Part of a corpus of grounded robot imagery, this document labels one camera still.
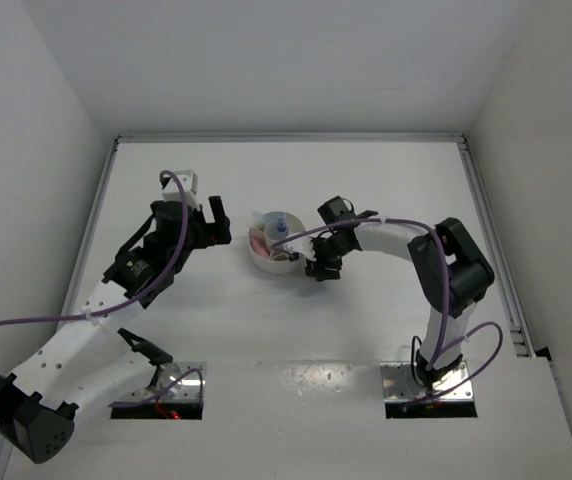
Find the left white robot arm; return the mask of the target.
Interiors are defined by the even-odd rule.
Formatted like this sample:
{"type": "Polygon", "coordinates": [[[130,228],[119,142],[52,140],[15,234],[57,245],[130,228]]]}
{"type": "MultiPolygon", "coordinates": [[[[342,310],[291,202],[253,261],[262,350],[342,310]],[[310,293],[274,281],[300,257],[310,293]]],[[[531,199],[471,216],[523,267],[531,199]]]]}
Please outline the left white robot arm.
{"type": "Polygon", "coordinates": [[[126,327],[172,285],[193,250],[230,243],[221,198],[209,204],[212,222],[190,202],[153,202],[78,314],[0,374],[0,435],[33,463],[57,455],[88,417],[156,386],[172,363],[169,353],[126,327]]]}

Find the blue highlighter marker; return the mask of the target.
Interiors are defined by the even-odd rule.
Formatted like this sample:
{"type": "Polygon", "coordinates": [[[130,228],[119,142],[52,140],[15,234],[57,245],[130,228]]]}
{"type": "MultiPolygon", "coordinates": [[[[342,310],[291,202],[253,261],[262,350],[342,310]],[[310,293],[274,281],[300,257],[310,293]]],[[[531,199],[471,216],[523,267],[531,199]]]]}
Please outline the blue highlighter marker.
{"type": "Polygon", "coordinates": [[[274,219],[274,215],[272,212],[262,213],[259,211],[253,211],[251,213],[251,216],[253,225],[257,229],[264,229],[265,226],[274,219]]]}

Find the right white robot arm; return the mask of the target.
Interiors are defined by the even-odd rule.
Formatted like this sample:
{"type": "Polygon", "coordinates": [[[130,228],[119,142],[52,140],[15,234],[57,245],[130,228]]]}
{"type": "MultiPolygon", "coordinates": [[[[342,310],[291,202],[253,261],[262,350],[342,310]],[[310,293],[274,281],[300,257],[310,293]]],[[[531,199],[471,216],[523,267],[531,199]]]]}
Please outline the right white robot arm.
{"type": "Polygon", "coordinates": [[[375,252],[409,261],[430,305],[426,333],[413,354],[415,378],[431,388],[463,359],[461,344],[474,307],[495,281],[490,263],[463,223],[449,217],[431,227],[357,213],[336,196],[318,208],[326,228],[309,236],[312,257],[305,274],[318,282],[338,280],[343,258],[375,252]]]}

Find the pink highlighter marker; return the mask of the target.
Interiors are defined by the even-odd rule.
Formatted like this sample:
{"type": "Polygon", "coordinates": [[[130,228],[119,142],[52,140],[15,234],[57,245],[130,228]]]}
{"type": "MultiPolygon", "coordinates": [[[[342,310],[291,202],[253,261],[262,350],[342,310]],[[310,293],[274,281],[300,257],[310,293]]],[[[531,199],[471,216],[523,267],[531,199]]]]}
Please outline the pink highlighter marker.
{"type": "Polygon", "coordinates": [[[250,246],[258,256],[261,256],[262,258],[265,259],[270,258],[270,250],[266,247],[263,240],[252,237],[250,239],[250,246]]]}

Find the white round divided organizer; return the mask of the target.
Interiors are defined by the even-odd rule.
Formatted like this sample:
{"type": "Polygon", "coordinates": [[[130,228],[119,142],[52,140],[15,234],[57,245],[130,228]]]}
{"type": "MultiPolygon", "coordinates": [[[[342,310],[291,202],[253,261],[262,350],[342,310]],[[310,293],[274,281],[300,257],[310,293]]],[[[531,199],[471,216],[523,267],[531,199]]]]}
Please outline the white round divided organizer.
{"type": "Polygon", "coordinates": [[[304,230],[301,220],[291,213],[254,212],[247,235],[252,261],[269,274],[283,275],[296,271],[302,266],[303,258],[299,254],[274,249],[274,245],[304,230]]]}

